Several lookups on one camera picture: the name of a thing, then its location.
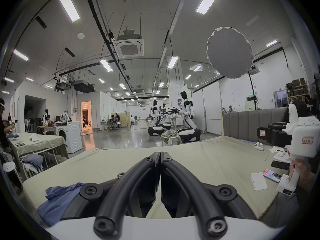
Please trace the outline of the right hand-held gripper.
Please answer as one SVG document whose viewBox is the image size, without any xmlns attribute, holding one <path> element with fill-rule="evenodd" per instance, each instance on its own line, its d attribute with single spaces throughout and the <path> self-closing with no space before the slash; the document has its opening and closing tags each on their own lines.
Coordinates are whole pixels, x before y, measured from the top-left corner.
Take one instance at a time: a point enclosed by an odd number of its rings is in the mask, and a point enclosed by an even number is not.
<svg viewBox="0 0 320 240">
<path fill-rule="evenodd" d="M 287 150 L 290 160 L 315 158 L 319 152 L 319 120 L 312 115 L 299 116 L 296 104 L 288 107 L 288 122 L 271 123 L 259 127 L 257 136 L 262 144 L 272 144 Z M 283 175 L 277 191 L 293 195 L 300 178 L 300 170 L 295 169 L 291 180 Z"/>
</svg>

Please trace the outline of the person's right hand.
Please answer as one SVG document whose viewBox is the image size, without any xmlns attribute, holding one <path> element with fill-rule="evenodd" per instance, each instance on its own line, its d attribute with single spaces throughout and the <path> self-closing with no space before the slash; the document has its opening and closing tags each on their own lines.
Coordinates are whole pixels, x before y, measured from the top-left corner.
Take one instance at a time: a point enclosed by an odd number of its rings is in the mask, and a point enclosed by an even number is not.
<svg viewBox="0 0 320 240">
<path fill-rule="evenodd" d="M 312 172 L 312 167 L 309 164 L 308 159 L 295 159 L 290 162 L 289 180 L 291 180 L 295 169 L 300 170 L 300 176 L 297 185 L 304 189 L 307 193 L 310 193 L 315 182 L 316 174 Z"/>
</svg>

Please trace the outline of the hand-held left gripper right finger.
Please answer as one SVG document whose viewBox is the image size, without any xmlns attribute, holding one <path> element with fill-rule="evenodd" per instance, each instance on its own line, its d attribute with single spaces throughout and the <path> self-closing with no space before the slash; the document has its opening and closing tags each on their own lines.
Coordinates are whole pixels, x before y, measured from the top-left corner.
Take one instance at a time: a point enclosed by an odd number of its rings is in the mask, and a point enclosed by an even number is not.
<svg viewBox="0 0 320 240">
<path fill-rule="evenodd" d="M 233 186 L 202 183 L 167 152 L 161 152 L 161 201 L 171 218 L 195 216 L 204 238 L 225 236 L 225 217 L 257 220 Z"/>
</svg>

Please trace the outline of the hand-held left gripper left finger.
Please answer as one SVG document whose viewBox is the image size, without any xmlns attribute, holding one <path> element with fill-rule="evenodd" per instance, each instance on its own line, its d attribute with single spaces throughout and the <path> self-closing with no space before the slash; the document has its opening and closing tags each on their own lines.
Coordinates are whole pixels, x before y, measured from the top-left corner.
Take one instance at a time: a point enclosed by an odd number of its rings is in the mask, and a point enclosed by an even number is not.
<svg viewBox="0 0 320 240">
<path fill-rule="evenodd" d="M 161 152 L 142 159 L 118 178 L 80 188 L 61 221 L 95 217 L 93 232 L 100 238 L 120 236 L 124 216 L 146 218 L 161 176 Z"/>
</svg>

